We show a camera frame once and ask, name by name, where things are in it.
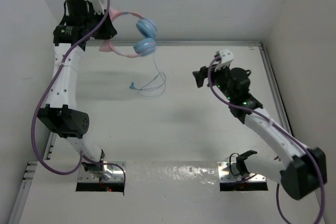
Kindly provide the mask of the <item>pink blue cat-ear headphones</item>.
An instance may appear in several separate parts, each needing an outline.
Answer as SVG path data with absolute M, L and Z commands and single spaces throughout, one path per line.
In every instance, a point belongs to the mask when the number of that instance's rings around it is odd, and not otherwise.
M 118 49 L 112 39 L 105 40 L 99 47 L 100 52 L 113 52 L 118 56 L 126 58 L 145 57 L 155 52 L 156 37 L 158 35 L 157 25 L 152 19 L 145 18 L 138 12 L 125 10 L 109 9 L 110 21 L 113 23 L 116 19 L 123 16 L 132 16 L 136 19 L 134 28 L 138 33 L 138 41 L 133 44 L 133 53 L 127 53 Z

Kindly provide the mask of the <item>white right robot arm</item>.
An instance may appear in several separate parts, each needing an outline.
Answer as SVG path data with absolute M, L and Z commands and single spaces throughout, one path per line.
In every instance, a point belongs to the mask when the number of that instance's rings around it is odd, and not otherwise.
M 249 92 L 250 70 L 223 67 L 220 64 L 203 66 L 194 71 L 196 85 L 218 87 L 226 97 L 231 114 L 243 125 L 257 133 L 277 154 L 281 162 L 259 157 L 257 151 L 246 151 L 236 157 L 230 173 L 245 178 L 257 173 L 279 183 L 293 199 L 300 200 L 327 182 L 326 155 L 318 147 L 309 148 L 294 139 L 276 123 L 263 105 Z

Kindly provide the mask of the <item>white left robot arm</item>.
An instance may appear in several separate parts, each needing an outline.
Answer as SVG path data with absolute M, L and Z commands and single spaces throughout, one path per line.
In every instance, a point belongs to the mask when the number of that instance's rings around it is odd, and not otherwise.
M 84 138 L 90 121 L 87 113 L 77 110 L 77 76 L 87 41 L 91 37 L 105 40 L 115 34 L 101 0 L 65 0 L 64 16 L 53 32 L 53 79 L 35 114 L 51 132 L 67 140 L 81 158 L 94 162 L 103 159 L 103 151 Z

